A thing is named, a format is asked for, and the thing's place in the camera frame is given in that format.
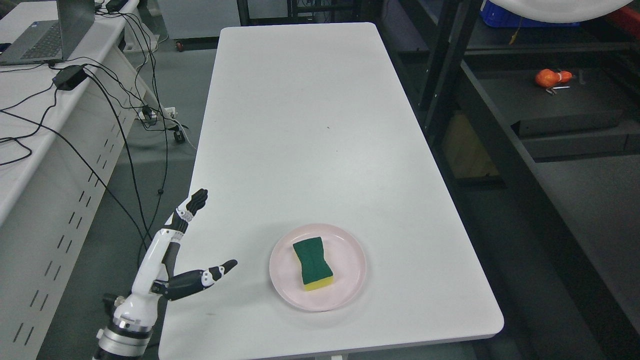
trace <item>power adapter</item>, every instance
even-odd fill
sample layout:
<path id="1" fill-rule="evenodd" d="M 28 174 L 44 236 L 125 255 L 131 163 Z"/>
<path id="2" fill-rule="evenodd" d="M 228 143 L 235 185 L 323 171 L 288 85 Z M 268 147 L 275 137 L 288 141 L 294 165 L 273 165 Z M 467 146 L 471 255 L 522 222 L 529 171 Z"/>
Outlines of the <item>power adapter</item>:
<path id="1" fill-rule="evenodd" d="M 129 0 L 110 0 L 105 9 L 108 13 L 119 12 Z"/>
<path id="2" fill-rule="evenodd" d="M 53 84 L 56 85 L 58 90 L 73 90 L 80 83 L 87 78 L 84 68 L 80 65 L 69 65 L 64 69 L 58 71 L 58 74 L 53 78 Z"/>

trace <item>white robotic forearm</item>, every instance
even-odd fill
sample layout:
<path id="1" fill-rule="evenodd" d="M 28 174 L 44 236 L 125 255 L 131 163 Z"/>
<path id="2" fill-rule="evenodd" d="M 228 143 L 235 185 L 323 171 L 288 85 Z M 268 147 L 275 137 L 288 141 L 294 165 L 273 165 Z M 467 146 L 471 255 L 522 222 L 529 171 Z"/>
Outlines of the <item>white robotic forearm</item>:
<path id="1" fill-rule="evenodd" d="M 173 276 L 180 241 L 196 212 L 207 200 L 200 189 L 178 206 L 163 228 L 156 232 L 138 269 L 131 294 L 115 300 L 113 321 L 98 332 L 99 349 L 94 360 L 137 359 L 144 354 L 157 320 L 160 296 L 177 300 L 211 287 L 237 265 L 229 260 L 206 270 Z"/>

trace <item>desk leg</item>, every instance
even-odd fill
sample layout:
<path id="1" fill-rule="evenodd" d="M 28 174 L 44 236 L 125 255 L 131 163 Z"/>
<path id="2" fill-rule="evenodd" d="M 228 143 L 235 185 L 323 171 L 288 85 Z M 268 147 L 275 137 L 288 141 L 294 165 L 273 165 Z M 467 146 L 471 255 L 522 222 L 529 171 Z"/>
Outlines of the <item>desk leg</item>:
<path id="1" fill-rule="evenodd" d="M 316 356 L 316 360 L 347 360 L 347 354 L 344 355 L 330 355 L 330 356 Z"/>

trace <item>laptop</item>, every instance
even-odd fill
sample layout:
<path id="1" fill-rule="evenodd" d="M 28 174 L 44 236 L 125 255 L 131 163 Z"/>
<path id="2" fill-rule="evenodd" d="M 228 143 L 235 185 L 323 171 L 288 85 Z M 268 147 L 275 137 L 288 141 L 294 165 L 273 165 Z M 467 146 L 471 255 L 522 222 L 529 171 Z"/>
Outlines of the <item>laptop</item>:
<path id="1" fill-rule="evenodd" d="M 59 63 L 68 59 L 94 20 L 93 0 L 56 0 L 58 20 L 32 23 L 2 54 L 0 65 Z"/>

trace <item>orange object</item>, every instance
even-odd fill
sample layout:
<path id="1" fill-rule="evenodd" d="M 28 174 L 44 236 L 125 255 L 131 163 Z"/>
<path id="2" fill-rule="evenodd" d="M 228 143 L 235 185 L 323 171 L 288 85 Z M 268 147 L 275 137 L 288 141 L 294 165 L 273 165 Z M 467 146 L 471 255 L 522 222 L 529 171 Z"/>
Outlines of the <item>orange object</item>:
<path id="1" fill-rule="evenodd" d="M 568 71 L 555 72 L 549 69 L 540 70 L 536 75 L 536 84 L 548 88 L 556 84 L 564 84 L 571 80 L 572 74 Z"/>

